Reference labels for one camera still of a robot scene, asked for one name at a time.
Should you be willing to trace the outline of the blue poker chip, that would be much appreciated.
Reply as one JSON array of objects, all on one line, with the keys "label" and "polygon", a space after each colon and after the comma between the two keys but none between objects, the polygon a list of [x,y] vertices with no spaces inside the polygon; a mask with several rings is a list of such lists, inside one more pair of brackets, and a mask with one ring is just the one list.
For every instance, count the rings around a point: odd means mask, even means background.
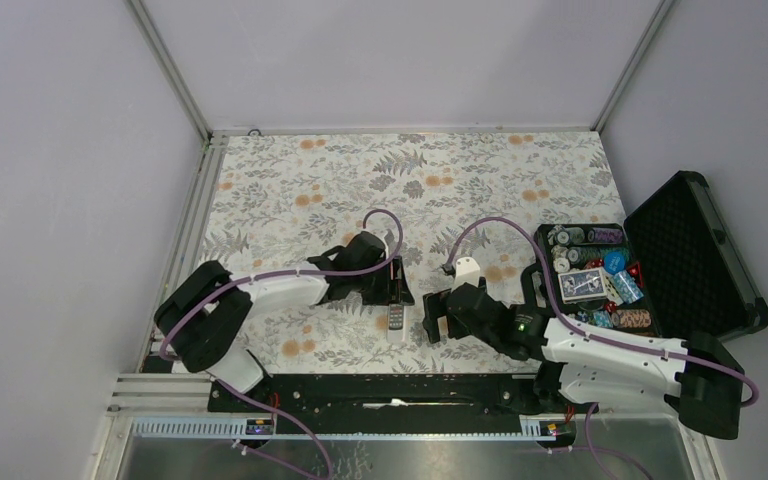
[{"label": "blue poker chip", "polygon": [[624,271],[626,265],[627,256],[625,251],[611,251],[603,257],[603,268],[609,275],[615,275],[620,271]]}]

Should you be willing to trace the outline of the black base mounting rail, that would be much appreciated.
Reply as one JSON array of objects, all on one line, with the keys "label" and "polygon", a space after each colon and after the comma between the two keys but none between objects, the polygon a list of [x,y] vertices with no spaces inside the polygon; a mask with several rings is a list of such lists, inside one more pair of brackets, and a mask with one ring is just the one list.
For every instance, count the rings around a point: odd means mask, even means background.
[{"label": "black base mounting rail", "polygon": [[219,381],[210,413],[263,414],[280,434],[525,436],[585,413],[535,374],[274,374],[243,401]]}]

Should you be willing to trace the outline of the black poker chip case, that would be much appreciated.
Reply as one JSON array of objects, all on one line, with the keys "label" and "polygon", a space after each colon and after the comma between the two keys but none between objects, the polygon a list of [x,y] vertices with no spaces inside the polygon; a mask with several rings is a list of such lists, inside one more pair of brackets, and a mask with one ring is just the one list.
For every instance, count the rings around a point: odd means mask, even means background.
[{"label": "black poker chip case", "polygon": [[635,302],[560,301],[573,320],[650,337],[705,332],[721,341],[768,326],[767,302],[698,172],[677,172],[620,224],[542,224],[534,239],[549,267],[526,270],[528,294],[546,290],[534,286],[531,274],[560,292],[560,271],[605,266],[613,253],[642,293]]}]

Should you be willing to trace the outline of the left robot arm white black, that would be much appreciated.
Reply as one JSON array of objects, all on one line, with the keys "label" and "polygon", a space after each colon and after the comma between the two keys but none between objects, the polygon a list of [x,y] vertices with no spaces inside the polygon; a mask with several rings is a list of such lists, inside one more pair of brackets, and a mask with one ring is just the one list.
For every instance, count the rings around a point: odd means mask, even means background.
[{"label": "left robot arm white black", "polygon": [[201,264],[155,311],[162,354],[190,373],[207,373],[232,388],[248,411],[269,401],[265,369],[236,344],[246,320],[291,307],[341,301],[357,293],[365,306],[412,306],[403,261],[378,236],[363,231],[302,264],[235,280],[219,261]]}]

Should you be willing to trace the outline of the playing card deck blue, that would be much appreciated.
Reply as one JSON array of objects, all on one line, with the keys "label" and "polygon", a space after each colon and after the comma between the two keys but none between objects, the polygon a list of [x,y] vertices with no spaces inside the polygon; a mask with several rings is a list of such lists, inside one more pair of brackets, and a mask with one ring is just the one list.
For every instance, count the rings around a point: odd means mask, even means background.
[{"label": "playing card deck blue", "polygon": [[576,303],[608,297],[608,287],[602,268],[568,271],[557,275],[564,303]]}]

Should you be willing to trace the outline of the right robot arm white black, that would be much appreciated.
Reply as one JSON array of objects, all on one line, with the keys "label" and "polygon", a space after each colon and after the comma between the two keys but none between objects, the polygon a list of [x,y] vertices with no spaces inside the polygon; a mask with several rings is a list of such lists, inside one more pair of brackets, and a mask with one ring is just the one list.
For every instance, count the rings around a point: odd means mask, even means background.
[{"label": "right robot arm white black", "polygon": [[707,333],[658,338],[562,321],[525,304],[507,306],[469,283],[424,295],[423,309],[432,343],[443,334],[472,337],[510,359],[540,362],[533,396],[543,410],[570,402],[664,411],[709,437],[739,434],[744,370]]}]

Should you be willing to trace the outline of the floral patterned table mat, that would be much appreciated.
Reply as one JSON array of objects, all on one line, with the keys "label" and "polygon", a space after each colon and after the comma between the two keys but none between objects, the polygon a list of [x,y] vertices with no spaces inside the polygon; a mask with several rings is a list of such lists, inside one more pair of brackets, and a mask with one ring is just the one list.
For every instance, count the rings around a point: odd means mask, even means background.
[{"label": "floral patterned table mat", "polygon": [[[200,257],[237,276],[293,266],[359,231],[393,238],[416,298],[448,287],[451,250],[475,258],[491,295],[523,299],[524,234],[543,224],[626,218],[598,134],[433,133],[234,136],[202,230]],[[531,373],[473,338],[428,341],[420,306],[401,333],[357,295],[249,319],[237,344],[278,373]]]}]

